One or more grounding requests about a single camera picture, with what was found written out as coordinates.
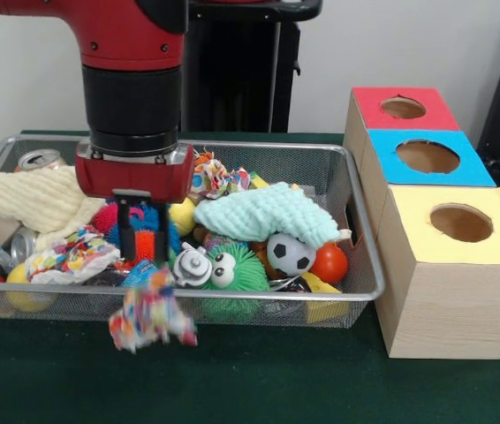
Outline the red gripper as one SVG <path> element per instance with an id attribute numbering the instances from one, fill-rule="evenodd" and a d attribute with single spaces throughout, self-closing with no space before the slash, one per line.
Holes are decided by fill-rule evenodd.
<path id="1" fill-rule="evenodd" d="M 193 155 L 180 164 L 124 163 L 75 157 L 75 171 L 81 191 L 96 198 L 113 197 L 115 191 L 143 192 L 155 202 L 158 231 L 155 233 L 155 263 L 169 260 L 170 219 L 168 205 L 179 203 L 188 194 L 193 181 Z M 117 226 L 121 256 L 125 261 L 136 259 L 135 231 L 130 222 L 130 205 L 117 197 Z"/>

